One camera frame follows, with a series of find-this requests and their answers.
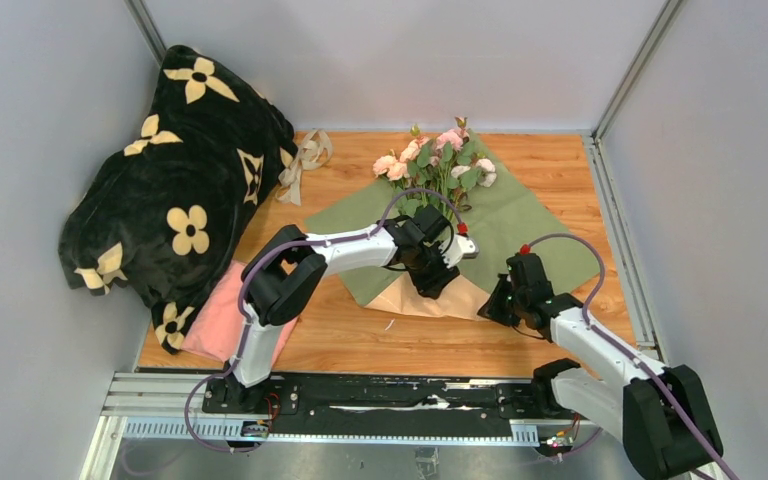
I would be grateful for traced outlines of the green and tan wrapping paper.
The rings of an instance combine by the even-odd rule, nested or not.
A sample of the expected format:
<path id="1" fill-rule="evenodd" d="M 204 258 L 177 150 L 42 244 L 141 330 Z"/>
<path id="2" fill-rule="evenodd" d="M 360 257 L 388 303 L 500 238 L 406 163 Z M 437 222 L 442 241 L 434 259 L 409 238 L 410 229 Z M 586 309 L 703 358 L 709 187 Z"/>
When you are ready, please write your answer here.
<path id="1" fill-rule="evenodd" d="M 339 278 L 356 303 L 392 314 L 474 320 L 488 300 L 506 260 L 535 239 L 535 248 L 555 292 L 572 292 L 599 274 L 598 260 L 584 245 L 567 238 L 568 228 L 522 185 L 497 158 L 495 183 L 468 194 L 463 213 L 479 255 L 459 263 L 460 274 L 438 299 L 420 296 L 405 272 L 362 268 Z"/>

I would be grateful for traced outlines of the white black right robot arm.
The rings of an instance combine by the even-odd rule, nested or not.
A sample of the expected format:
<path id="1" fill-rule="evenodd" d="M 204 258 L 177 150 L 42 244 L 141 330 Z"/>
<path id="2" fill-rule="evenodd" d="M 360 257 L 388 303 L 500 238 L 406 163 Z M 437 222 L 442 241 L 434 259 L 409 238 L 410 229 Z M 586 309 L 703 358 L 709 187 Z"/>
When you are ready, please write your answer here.
<path id="1" fill-rule="evenodd" d="M 613 436 L 644 479 L 670 479 L 714 462 L 722 440 L 699 375 L 632 348 L 569 293 L 554 291 L 535 253 L 523 250 L 480 316 L 525 326 L 571 352 L 536 368 L 531 403 L 544 417 L 580 414 Z"/>

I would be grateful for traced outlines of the beige ribbon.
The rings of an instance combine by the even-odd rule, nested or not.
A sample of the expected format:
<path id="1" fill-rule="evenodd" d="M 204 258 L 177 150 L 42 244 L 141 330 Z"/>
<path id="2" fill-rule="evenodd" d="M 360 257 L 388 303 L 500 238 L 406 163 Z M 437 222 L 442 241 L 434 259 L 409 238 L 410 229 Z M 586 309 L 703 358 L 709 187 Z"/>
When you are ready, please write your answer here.
<path id="1" fill-rule="evenodd" d="M 282 150 L 284 170 L 278 177 L 279 188 L 275 198 L 280 203 L 300 206 L 303 174 L 325 166 L 333 157 L 333 143 L 327 132 L 315 129 L 307 132 L 297 145 L 297 152 L 290 155 Z"/>

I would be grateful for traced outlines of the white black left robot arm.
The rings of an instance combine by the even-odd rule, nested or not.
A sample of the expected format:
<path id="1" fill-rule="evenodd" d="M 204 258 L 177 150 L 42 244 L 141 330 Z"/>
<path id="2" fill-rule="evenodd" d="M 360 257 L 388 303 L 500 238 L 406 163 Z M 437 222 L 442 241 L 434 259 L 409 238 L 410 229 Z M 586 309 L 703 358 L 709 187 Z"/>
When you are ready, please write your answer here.
<path id="1" fill-rule="evenodd" d="M 243 413 L 264 405 L 283 328 L 305 310 L 324 278 L 367 267 L 403 269 L 420 296 L 436 299 L 459 276 L 459 263 L 478 253 L 467 226 L 452 224 L 433 206 L 335 234 L 283 227 L 242 274 L 243 326 L 223 376 L 222 405 Z"/>

